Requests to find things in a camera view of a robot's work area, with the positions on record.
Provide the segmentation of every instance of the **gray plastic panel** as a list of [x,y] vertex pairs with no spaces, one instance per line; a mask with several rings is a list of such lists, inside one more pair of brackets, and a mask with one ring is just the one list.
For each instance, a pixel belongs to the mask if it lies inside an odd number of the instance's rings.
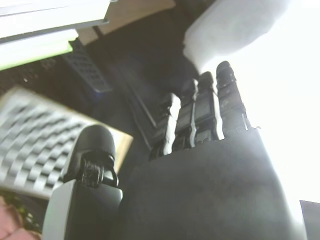
[[80,131],[97,121],[22,88],[0,102],[0,187],[49,198]]

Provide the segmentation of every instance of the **wooden surface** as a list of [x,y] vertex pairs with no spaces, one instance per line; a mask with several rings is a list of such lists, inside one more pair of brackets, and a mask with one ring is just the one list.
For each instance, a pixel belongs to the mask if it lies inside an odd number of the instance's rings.
[[[99,28],[105,35],[154,13],[171,9],[174,6],[174,0],[119,0],[109,6],[107,11],[109,23],[101,25]],[[92,27],[78,29],[77,31],[79,39],[84,45],[98,39]]]

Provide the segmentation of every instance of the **bright white light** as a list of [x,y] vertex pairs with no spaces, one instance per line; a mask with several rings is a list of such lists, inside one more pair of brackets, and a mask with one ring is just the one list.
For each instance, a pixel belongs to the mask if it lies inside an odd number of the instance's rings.
[[228,60],[288,196],[320,203],[320,1],[296,0],[273,29]]

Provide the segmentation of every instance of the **checkered pattern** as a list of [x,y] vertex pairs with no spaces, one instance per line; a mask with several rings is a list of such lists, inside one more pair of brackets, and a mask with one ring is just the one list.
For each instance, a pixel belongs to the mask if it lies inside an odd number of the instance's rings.
[[0,103],[0,187],[49,198],[80,131],[96,123],[23,89]]

